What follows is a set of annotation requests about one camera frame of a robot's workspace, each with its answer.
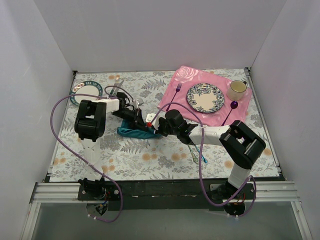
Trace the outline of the teal cloth napkin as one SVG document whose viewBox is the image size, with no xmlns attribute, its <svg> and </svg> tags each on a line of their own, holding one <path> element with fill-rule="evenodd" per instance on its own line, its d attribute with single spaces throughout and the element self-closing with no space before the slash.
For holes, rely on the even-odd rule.
<svg viewBox="0 0 320 240">
<path fill-rule="evenodd" d="M 121 126 L 117 128 L 117 133 L 124 138 L 134 138 L 143 140 L 161 137 L 160 134 L 155 134 L 152 129 L 149 129 L 148 131 L 134 129 L 126 120 L 123 120 Z"/>
</svg>

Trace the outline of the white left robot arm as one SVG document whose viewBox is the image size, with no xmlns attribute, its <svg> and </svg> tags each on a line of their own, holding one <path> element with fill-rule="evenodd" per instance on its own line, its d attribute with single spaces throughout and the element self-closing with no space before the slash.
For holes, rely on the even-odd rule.
<svg viewBox="0 0 320 240">
<path fill-rule="evenodd" d="M 136 99 L 132 104 L 127 103 L 127 95 L 119 92 L 116 97 L 84 99 L 80 102 L 75 119 L 74 129 L 83 146 L 84 158 L 87 160 L 85 174 L 79 183 L 85 193 L 95 200 L 108 196 L 106 181 L 100 173 L 103 171 L 101 160 L 101 137 L 106 128 L 108 113 L 129 123 L 134 130 L 147 130 L 139 108 L 143 100 Z"/>
</svg>

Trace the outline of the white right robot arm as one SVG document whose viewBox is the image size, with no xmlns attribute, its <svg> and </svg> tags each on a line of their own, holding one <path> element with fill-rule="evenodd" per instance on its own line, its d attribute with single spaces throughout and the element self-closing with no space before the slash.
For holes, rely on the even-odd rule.
<svg viewBox="0 0 320 240">
<path fill-rule="evenodd" d="M 227 195 L 232 199 L 243 195 L 245 182 L 249 180 L 255 162 L 266 148 L 265 141 L 240 120 L 224 126 L 191 124 L 178 110 L 173 109 L 165 117 L 152 116 L 147 125 L 154 128 L 156 134 L 176 136 L 185 145 L 199 145 L 200 156 L 203 145 L 224 147 L 233 160 L 231 173 L 225 183 Z"/>
</svg>

